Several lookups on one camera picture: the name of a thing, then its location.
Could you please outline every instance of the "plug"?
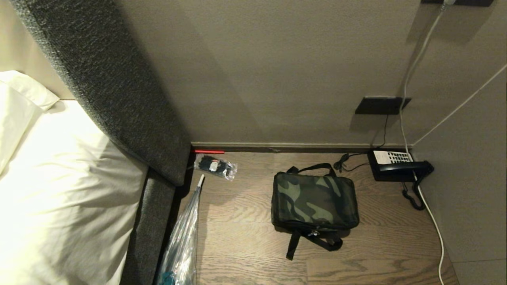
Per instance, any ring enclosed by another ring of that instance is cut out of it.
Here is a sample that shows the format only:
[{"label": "plug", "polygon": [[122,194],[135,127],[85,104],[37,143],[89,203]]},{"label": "plug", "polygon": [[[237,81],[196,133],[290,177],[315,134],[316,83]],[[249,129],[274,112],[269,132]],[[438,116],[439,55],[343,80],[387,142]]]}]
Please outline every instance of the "plug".
[{"label": "plug", "polygon": [[342,173],[343,169],[343,163],[349,159],[350,155],[348,153],[342,155],[342,158],[340,158],[339,161],[335,162],[333,165],[333,168],[338,170],[340,173]]},{"label": "plug", "polygon": [[442,7],[440,7],[440,10],[445,11],[449,6],[452,6],[456,2],[456,0],[444,0],[444,3],[442,4]]}]

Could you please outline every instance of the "clear plastic bag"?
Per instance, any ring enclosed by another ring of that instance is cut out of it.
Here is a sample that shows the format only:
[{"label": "clear plastic bag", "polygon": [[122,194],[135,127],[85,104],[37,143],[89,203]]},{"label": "clear plastic bag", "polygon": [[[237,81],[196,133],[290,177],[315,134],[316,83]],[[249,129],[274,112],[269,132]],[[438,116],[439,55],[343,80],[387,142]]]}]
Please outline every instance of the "clear plastic bag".
[{"label": "clear plastic bag", "polygon": [[232,181],[238,171],[238,165],[213,156],[198,154],[195,158],[194,169],[204,170]]},{"label": "clear plastic bag", "polygon": [[197,218],[204,175],[176,221],[156,277],[156,285],[196,285]]}]

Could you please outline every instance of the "white bed sheet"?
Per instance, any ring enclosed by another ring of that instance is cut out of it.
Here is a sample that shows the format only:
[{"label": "white bed sheet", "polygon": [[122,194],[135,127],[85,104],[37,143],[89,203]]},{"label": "white bed sheet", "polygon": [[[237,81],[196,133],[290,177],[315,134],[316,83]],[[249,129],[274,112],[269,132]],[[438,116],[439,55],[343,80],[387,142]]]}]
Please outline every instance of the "white bed sheet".
[{"label": "white bed sheet", "polygon": [[56,103],[0,176],[0,284],[119,284],[146,172]]}]

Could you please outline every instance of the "baseboard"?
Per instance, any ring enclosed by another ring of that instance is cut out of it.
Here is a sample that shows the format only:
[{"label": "baseboard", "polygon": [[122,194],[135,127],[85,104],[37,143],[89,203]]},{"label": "baseboard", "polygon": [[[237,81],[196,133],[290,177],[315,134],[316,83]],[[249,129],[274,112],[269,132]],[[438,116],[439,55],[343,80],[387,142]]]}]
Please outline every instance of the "baseboard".
[{"label": "baseboard", "polygon": [[[192,142],[192,146],[201,150],[221,150],[225,152],[257,153],[358,153],[372,148],[369,144],[297,144],[268,142]],[[404,145],[386,144],[383,149],[402,150]]]}]

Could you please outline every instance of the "red stick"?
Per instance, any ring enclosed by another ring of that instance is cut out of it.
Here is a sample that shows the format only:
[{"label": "red stick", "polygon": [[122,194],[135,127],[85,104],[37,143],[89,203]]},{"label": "red stick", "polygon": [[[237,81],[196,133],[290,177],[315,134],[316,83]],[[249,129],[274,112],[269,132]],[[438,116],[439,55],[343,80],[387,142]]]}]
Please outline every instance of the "red stick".
[{"label": "red stick", "polygon": [[194,150],[195,153],[224,154],[224,151]]}]

